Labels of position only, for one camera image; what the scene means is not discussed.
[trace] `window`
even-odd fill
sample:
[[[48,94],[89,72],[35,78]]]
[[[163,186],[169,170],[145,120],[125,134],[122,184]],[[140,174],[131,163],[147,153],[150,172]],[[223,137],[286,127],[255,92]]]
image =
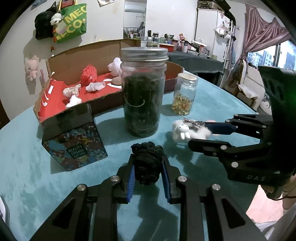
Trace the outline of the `window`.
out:
[[[296,70],[296,46],[288,40],[258,52],[248,53],[247,60],[256,67],[264,65]]]
[[[280,44],[279,63],[278,67],[282,69],[296,70],[296,46],[290,41],[286,41]]]
[[[276,46],[271,46],[258,52],[248,53],[248,62],[257,66],[272,66],[274,62],[274,55],[276,52]]]

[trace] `green shopping bag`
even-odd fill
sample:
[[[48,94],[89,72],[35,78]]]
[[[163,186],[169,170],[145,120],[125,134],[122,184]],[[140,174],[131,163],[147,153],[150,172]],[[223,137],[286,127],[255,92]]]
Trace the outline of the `green shopping bag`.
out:
[[[75,5],[62,10],[61,3],[62,0],[59,4],[59,11],[64,18],[54,30],[54,42],[56,43],[62,43],[86,33],[86,3],[77,4],[75,1]]]

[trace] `white sheep plush toy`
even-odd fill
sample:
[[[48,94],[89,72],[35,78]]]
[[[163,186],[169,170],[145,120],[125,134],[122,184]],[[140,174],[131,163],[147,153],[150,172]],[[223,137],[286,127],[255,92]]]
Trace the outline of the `white sheep plush toy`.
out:
[[[178,138],[181,138],[182,140],[189,140],[190,139],[190,134],[189,134],[189,126],[185,124],[181,124],[177,126],[175,133],[178,136]]]
[[[191,139],[208,139],[212,132],[205,126],[196,129],[189,129],[192,127],[191,123],[184,120],[176,120],[172,124],[173,140],[175,142],[189,142]]]
[[[64,18],[64,16],[62,16],[60,13],[56,13],[55,15],[52,16],[52,19],[50,21],[50,25],[58,25],[60,23],[60,21]]]

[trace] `building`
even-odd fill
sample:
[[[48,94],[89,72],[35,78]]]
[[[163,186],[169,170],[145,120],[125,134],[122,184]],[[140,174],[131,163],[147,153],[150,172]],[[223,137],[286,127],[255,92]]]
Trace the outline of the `building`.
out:
[[[264,50],[263,55],[258,52],[248,53],[247,58],[249,63],[252,63],[253,65],[257,66],[272,66],[273,61],[272,55]]]
[[[249,63],[252,63],[255,66],[258,66],[261,54],[258,52],[248,53],[247,60]]]
[[[294,69],[294,67],[295,67],[295,55],[292,55],[288,52],[284,68],[285,69]]]

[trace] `pink plush toy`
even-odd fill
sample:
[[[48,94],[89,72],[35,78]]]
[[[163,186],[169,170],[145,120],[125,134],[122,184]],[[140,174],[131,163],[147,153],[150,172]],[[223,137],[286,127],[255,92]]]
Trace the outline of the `pink plush toy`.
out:
[[[36,55],[34,55],[33,58],[28,59],[26,61],[25,69],[30,81],[35,80],[37,77],[38,63],[39,63],[39,58]]]

